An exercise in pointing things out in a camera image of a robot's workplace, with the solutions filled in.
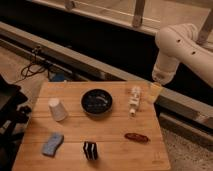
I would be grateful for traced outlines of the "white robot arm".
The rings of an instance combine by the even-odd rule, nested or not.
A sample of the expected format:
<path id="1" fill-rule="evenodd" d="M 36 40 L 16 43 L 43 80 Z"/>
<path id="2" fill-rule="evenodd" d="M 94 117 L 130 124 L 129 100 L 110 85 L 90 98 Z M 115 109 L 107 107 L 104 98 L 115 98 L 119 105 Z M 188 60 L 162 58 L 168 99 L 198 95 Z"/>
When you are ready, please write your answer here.
<path id="1" fill-rule="evenodd" d="M 170 25 L 155 35 L 159 49 L 152 78 L 182 94 L 213 105 L 213 53 L 196 43 L 194 24 Z"/>

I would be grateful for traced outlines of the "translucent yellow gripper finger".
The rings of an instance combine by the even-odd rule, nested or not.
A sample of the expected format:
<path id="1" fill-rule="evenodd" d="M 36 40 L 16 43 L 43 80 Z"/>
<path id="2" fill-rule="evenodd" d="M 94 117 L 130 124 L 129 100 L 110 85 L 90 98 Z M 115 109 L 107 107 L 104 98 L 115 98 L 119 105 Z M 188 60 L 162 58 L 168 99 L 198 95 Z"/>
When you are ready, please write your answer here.
<path id="1" fill-rule="evenodd" d="M 162 89 L 163 89 L 162 85 L 157 82 L 153 82 L 150 84 L 148 92 L 148 100 L 150 103 L 154 103 L 157 100 Z"/>

